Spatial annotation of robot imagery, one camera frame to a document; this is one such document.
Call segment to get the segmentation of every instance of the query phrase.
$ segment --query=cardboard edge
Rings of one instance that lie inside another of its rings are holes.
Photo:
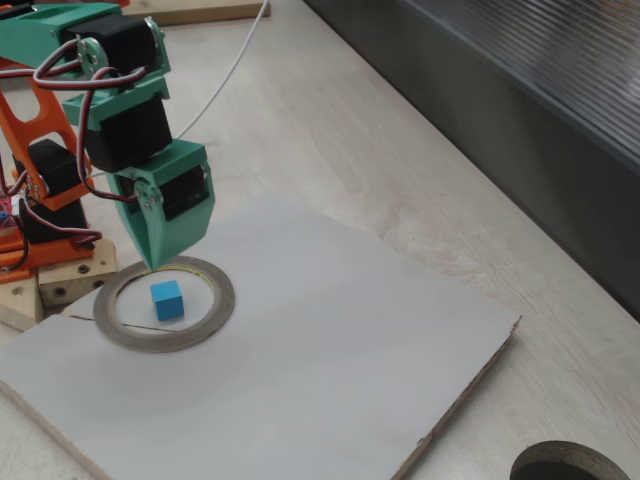
[[[49,420],[36,410],[29,402],[16,392],[9,385],[0,380],[0,392],[7,396],[18,408],[24,411],[29,418],[35,421],[45,432],[58,442],[64,450],[76,460],[96,480],[112,480],[93,460],[91,460],[81,449],[69,440],[64,433],[58,430]]]
[[[446,423],[453,417],[453,415],[458,411],[458,408],[462,405],[462,403],[467,399],[467,397],[471,394],[471,392],[478,386],[478,384],[485,377],[487,372],[491,370],[491,367],[496,363],[498,358],[502,356],[504,351],[507,349],[511,339],[518,326],[520,325],[520,321],[522,317],[520,317],[516,323],[511,327],[511,332],[509,332],[509,336],[504,341],[504,343],[500,346],[500,348],[491,356],[489,361],[482,367],[478,375],[474,377],[467,388],[463,390],[460,396],[456,399],[453,404],[449,407],[446,413],[442,416],[442,418],[436,423],[436,425],[431,429],[431,431],[421,438],[418,442],[415,450],[409,455],[409,457],[402,463],[400,468],[396,471],[396,473],[391,477],[391,480],[401,480],[411,473],[413,467],[417,464],[418,460],[422,457],[422,455],[429,449],[435,437],[442,431]]]

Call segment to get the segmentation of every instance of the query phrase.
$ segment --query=wooden base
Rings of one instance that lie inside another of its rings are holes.
[[[255,18],[261,7],[260,0],[132,0],[124,13],[134,17],[150,16],[158,25],[182,25]],[[270,13],[271,5],[265,16]]]
[[[0,322],[25,331],[42,321],[36,276],[0,285]]]
[[[91,258],[40,267],[38,283],[46,307],[75,302],[103,285],[118,271],[113,243],[103,238],[95,246]]]

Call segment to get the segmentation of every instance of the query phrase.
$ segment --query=white cable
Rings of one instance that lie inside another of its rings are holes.
[[[187,124],[187,126],[182,129],[182,131],[178,134],[178,136],[176,138],[182,138],[182,136],[185,133],[187,133],[189,130],[191,130],[191,127],[193,127],[196,124],[196,122],[198,120],[200,120],[200,117],[202,117],[202,115],[204,115],[204,113],[211,106],[213,101],[218,97],[218,94],[222,91],[224,86],[227,84],[227,82],[231,78],[231,75],[233,75],[233,72],[235,72],[236,67],[240,63],[240,60],[242,60],[242,57],[244,56],[244,53],[247,51],[247,48],[249,47],[249,44],[251,43],[251,39],[253,38],[253,34],[256,32],[256,28],[258,27],[258,24],[260,23],[260,20],[264,16],[264,12],[267,9],[267,5],[269,5],[269,0],[263,0],[262,8],[260,8],[260,12],[258,12],[258,16],[256,17],[255,22],[253,22],[253,26],[251,27],[251,30],[249,30],[249,35],[247,36],[247,39],[244,41],[244,45],[242,45],[242,48],[240,49],[240,53],[236,57],[235,62],[233,62],[233,65],[231,66],[231,70],[229,70],[229,73],[227,74],[225,79],[222,81],[222,83],[220,84],[218,89],[215,92],[213,92],[213,95],[211,95],[211,97],[209,98],[209,100],[207,101],[205,106],[202,107],[202,109],[197,113],[197,115],[195,117],[193,117],[193,119]]]

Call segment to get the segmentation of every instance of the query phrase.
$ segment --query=circular hole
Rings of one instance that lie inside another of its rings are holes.
[[[601,453],[570,442],[544,442],[527,448],[511,469],[511,480],[629,480]]]

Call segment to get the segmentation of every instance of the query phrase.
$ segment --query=wooden table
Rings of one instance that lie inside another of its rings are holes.
[[[301,0],[273,3],[188,134],[207,146],[215,215],[275,190],[524,317],[415,478],[507,479],[516,456],[544,440],[586,444],[640,478],[640,325]],[[174,132],[222,79],[248,28],[167,29]],[[12,97],[29,110],[25,92]],[[85,205],[121,264],[136,261],[113,205]],[[0,343],[15,335],[0,325]],[[0,396],[0,478],[90,477]]]

